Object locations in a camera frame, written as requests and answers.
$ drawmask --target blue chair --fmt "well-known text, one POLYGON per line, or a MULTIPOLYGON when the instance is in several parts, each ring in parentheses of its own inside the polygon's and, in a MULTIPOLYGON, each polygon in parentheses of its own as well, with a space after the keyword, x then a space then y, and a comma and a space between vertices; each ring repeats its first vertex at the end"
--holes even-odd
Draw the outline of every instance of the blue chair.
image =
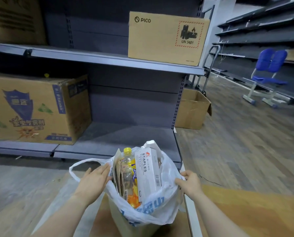
POLYGON ((251 98, 252 95, 254 96, 262 96, 262 101, 267 103, 269 106, 273 108, 277 108, 277 104, 272 102, 273 97, 277 93, 277 89, 283 85, 287 85, 287 81, 282 81, 275 79, 275 75, 280 70, 281 66, 284 63, 284 60, 287 56, 287 52, 285 50, 282 51, 274 51, 272 48, 265 49, 262 51, 259 55, 256 67, 254 71, 251 74, 251 79, 255 82, 248 95, 243 95, 242 97, 251 103, 252 105, 255 105, 256 101, 251 98), (273 73, 272 77, 263 77, 255 75, 256 71, 267 71, 273 73), (268 93, 259 93, 254 92, 256 86, 258 84, 271 84, 275 87, 273 88, 273 91, 268 93))

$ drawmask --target chair leg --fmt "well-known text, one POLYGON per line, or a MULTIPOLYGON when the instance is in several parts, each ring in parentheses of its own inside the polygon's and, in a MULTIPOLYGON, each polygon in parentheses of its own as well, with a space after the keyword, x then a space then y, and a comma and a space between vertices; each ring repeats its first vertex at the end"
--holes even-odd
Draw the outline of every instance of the chair leg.
POLYGON ((243 96, 242 96, 246 101, 248 101, 248 102, 251 103, 252 105, 255 105, 255 104, 256 104, 256 101, 253 100, 253 99, 251 98, 251 96, 252 96, 252 94, 253 94, 253 92, 254 92, 256 86, 257 86, 257 83, 254 83, 254 84, 252 85, 250 91, 249 91, 249 94, 248 94, 248 95, 243 95, 243 96))
POLYGON ((277 93, 276 90, 273 90, 272 93, 270 94, 269 98, 263 98, 262 101, 264 103, 267 103, 269 106, 273 107, 273 108, 277 108, 278 105, 272 102, 273 97, 275 96, 275 94, 277 93))

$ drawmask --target left hand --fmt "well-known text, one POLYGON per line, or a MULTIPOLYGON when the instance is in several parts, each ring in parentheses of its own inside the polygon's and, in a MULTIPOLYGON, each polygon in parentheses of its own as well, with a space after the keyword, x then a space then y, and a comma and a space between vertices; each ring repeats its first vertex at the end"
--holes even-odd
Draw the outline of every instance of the left hand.
POLYGON ((91 168, 89 168, 80 180, 73 196, 83 201, 86 206, 89 206, 101 195, 107 182, 112 180, 112 177, 108 176, 109 172, 110 165, 108 163, 92 172, 91 168))

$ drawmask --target white plastic bag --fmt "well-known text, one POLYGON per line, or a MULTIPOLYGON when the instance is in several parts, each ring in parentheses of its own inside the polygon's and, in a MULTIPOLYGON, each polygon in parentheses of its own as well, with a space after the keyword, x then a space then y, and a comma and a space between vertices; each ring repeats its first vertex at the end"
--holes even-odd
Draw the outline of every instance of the white plastic bag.
MULTIPOLYGON (((151 194, 137 209, 134 209, 130 204, 125 201, 117 192, 112 181, 106 184, 104 192, 108 194, 109 198, 115 203, 122 215, 133 226, 142 226, 149 223, 156 225, 165 225, 173 223, 175 216, 177 215, 178 208, 180 206, 179 199, 181 194, 178 190, 179 187, 174 183, 175 178, 182 178, 177 170, 173 161, 161 151, 155 141, 147 141, 142 147, 134 147, 132 152, 135 153, 141 148, 150 147, 157 151, 157 157, 161 158, 160 175, 161 175, 161 189, 156 193, 151 194)), ((113 161, 115 156, 110 159, 84 159, 73 164, 69 168, 70 175, 76 180, 80 179, 72 172, 75 166, 88 161, 97 161, 101 165, 109 163, 111 166, 110 173, 113 167, 113 161)))

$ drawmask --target yellow bottle cap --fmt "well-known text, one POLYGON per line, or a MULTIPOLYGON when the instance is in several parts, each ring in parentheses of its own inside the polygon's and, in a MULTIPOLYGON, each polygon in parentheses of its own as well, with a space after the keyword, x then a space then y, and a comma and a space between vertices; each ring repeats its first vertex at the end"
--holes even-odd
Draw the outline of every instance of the yellow bottle cap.
POLYGON ((132 149, 129 147, 124 148, 124 154, 125 155, 130 155, 132 153, 132 149))

